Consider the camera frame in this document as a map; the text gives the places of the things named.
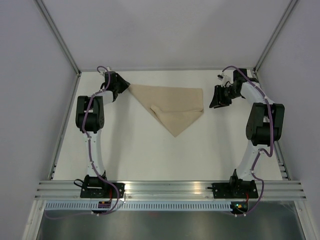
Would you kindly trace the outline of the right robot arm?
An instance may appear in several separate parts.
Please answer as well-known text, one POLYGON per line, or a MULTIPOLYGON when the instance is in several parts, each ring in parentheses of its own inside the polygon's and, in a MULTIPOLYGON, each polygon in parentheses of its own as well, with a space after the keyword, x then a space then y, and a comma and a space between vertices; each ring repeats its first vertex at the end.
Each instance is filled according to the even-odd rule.
POLYGON ((245 99, 251 105, 245 128, 248 143, 242 161, 234 170, 234 178, 257 180, 254 171, 260 155, 272 157, 274 143, 282 136, 285 106, 267 97, 259 81, 248 77, 245 68, 228 66, 217 78, 221 83, 214 87, 211 109, 228 107, 236 98, 245 99))

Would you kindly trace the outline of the beige cloth napkin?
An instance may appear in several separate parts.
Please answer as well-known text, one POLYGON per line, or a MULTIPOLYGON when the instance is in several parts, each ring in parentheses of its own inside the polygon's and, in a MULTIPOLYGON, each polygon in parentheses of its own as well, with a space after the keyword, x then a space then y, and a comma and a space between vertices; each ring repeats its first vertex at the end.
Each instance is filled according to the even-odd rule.
POLYGON ((174 137, 180 135, 204 113, 201 88, 132 84, 129 91, 174 137))

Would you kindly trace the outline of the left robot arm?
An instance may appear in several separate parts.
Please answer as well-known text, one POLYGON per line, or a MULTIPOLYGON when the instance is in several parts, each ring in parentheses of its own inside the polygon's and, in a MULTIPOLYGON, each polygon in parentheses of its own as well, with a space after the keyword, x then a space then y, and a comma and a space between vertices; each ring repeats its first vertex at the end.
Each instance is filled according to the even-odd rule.
POLYGON ((101 133, 105 125, 104 105, 115 102, 130 83, 117 72, 98 71, 104 78, 100 89, 91 96, 80 95, 76 101, 75 124, 83 134, 87 167, 81 181, 81 198, 121 199, 125 192, 123 183, 110 182, 102 159, 101 133))

